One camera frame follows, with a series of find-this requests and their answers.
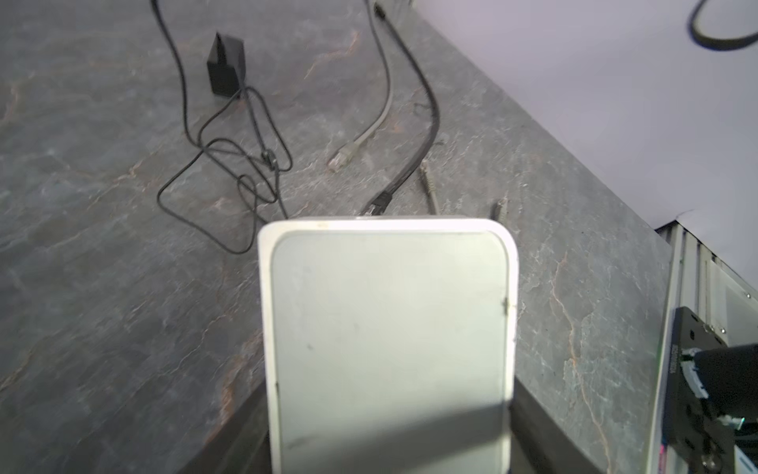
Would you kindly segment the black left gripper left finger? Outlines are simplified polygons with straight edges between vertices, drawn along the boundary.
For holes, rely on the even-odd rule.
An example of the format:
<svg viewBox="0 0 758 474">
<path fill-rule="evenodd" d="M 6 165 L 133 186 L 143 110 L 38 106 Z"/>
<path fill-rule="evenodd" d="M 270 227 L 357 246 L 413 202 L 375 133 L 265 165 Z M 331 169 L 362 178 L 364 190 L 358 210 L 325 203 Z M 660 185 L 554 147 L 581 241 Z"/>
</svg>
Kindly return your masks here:
<svg viewBox="0 0 758 474">
<path fill-rule="evenodd" d="M 245 473 L 268 436 L 268 393 L 261 383 L 179 473 Z"/>
</svg>

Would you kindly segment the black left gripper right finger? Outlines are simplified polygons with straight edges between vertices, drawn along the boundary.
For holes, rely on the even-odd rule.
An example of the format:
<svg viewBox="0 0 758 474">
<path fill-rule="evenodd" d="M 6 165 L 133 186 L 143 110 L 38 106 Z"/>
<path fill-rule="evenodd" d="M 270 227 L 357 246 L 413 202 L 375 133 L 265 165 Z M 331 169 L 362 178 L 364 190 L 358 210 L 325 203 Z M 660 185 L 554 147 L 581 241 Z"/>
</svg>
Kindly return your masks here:
<svg viewBox="0 0 758 474">
<path fill-rule="evenodd" d="M 600 473 L 522 384 L 513 385 L 509 411 L 511 432 L 536 473 Z"/>
</svg>

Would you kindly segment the white network switch box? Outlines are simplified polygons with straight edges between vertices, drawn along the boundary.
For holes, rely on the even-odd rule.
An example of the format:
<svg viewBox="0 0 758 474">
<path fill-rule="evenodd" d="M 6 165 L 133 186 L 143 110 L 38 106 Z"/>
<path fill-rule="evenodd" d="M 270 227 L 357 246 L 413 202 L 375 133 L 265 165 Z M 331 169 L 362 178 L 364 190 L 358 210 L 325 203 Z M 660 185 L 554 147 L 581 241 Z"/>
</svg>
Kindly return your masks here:
<svg viewBox="0 0 758 474">
<path fill-rule="evenodd" d="M 274 472 L 509 471 L 519 262 L 501 224 L 283 220 L 258 254 Z"/>
</svg>

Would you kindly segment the black power adapter small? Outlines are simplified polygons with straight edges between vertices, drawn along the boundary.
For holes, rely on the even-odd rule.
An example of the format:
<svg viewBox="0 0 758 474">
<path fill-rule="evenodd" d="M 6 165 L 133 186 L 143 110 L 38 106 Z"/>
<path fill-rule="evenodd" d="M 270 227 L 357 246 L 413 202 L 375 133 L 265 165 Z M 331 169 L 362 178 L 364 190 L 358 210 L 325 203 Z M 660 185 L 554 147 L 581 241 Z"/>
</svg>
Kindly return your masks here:
<svg viewBox="0 0 758 474">
<path fill-rule="evenodd" d="M 281 176 L 292 171 L 294 157 L 276 125 L 265 97 L 259 89 L 247 82 L 245 45 L 244 41 L 237 37 L 217 33 L 213 39 L 206 66 L 211 92 L 215 96 L 223 98 L 225 103 L 201 125 L 195 134 L 191 131 L 188 81 L 183 59 L 164 19 L 160 3 L 152 1 L 150 8 L 177 67 L 180 81 L 183 133 L 189 144 L 197 150 L 195 157 L 191 158 L 183 168 L 159 188 L 156 194 L 156 203 L 161 211 L 181 222 L 181 224 L 201 233 L 225 253 L 244 255 L 253 249 L 260 227 L 268 223 L 260 215 L 260 207 L 277 205 L 282 216 L 284 218 L 289 217 L 282 197 Z M 227 136 L 205 139 L 206 129 L 236 102 L 241 102 L 247 111 L 259 150 L 256 154 Z M 242 204 L 252 215 L 252 231 L 249 242 L 240 249 L 234 249 L 223 243 L 210 230 L 177 213 L 177 211 L 173 211 L 163 202 L 164 194 L 203 158 L 210 160 L 223 173 L 233 179 Z"/>
</svg>

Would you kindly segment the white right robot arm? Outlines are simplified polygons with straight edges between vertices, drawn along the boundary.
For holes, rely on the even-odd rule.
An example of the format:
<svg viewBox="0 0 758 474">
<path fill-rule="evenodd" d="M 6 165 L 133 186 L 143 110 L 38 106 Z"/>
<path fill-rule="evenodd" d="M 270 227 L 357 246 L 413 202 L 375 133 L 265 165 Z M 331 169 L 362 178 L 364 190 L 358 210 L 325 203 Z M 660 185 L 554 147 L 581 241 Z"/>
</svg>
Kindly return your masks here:
<svg viewBox="0 0 758 474">
<path fill-rule="evenodd" d="M 757 345 L 730 347 L 688 307 L 675 310 L 662 441 L 691 473 L 755 473 L 736 459 L 742 429 L 757 432 Z"/>
</svg>

